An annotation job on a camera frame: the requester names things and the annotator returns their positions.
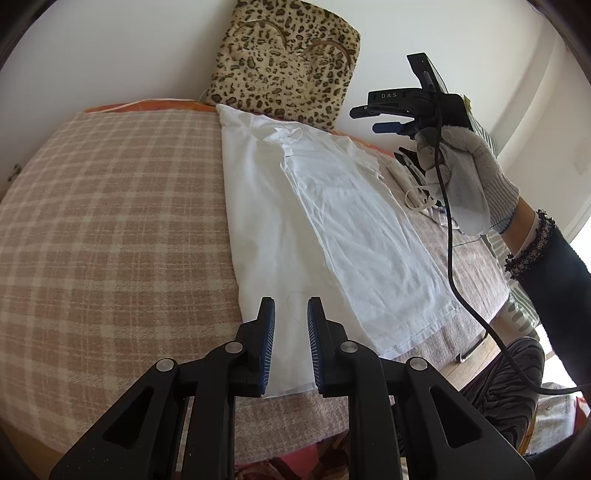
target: mattress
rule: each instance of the mattress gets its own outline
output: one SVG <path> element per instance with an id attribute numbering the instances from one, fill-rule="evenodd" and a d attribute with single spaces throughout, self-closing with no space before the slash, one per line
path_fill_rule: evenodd
<path id="1" fill-rule="evenodd" d="M 65 452 L 158 359 L 191 361 L 233 339 L 220 130 L 213 112 L 80 113 L 25 166 L 0 203 L 3 420 Z M 445 271 L 446 230 L 407 215 Z M 456 284 L 491 320 L 508 294 L 502 273 L 481 241 L 454 235 Z M 401 360 L 441 367 L 480 333 L 462 311 Z M 347 426 L 344 398 L 239 398 L 236 462 Z"/>

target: glove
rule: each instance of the glove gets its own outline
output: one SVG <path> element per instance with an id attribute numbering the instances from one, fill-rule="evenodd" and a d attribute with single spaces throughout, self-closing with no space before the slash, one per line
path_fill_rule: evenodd
<path id="1" fill-rule="evenodd" d="M 436 130 L 417 134 L 417 154 L 431 196 L 443 200 L 435 170 Z M 462 127 L 443 127 L 440 170 L 449 207 L 460 229 L 468 235 L 486 233 L 491 227 L 503 233 L 511 223 L 519 188 L 505 177 L 485 140 Z"/>

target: leopard print bag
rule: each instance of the leopard print bag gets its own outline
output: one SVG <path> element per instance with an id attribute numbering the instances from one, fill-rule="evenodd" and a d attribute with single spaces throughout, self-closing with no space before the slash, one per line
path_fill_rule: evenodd
<path id="1" fill-rule="evenodd" d="M 331 130 L 360 39 L 341 17 L 300 0 L 239 0 L 205 102 Z"/>

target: dark sleeve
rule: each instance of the dark sleeve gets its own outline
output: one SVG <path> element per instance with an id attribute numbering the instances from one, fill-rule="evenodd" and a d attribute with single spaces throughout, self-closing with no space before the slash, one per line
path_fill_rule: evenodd
<path id="1" fill-rule="evenodd" d="M 577 385 L 591 383 L 591 274 L 556 227 L 538 212 L 535 240 L 507 270 L 530 297 L 554 352 Z M 591 388 L 583 392 L 591 400 Z"/>

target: hand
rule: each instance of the hand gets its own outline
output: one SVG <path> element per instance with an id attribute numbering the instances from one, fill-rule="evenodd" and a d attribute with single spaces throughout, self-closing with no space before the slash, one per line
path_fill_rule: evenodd
<path id="1" fill-rule="evenodd" d="M 429 138 L 434 143 L 434 137 L 434 129 L 417 134 L 417 154 L 429 192 L 441 200 L 434 148 L 427 142 Z M 517 208 L 519 188 L 505 177 L 485 140 L 466 128 L 443 127 L 439 160 L 450 210 L 460 229 L 474 235 L 492 227 L 503 233 Z"/>

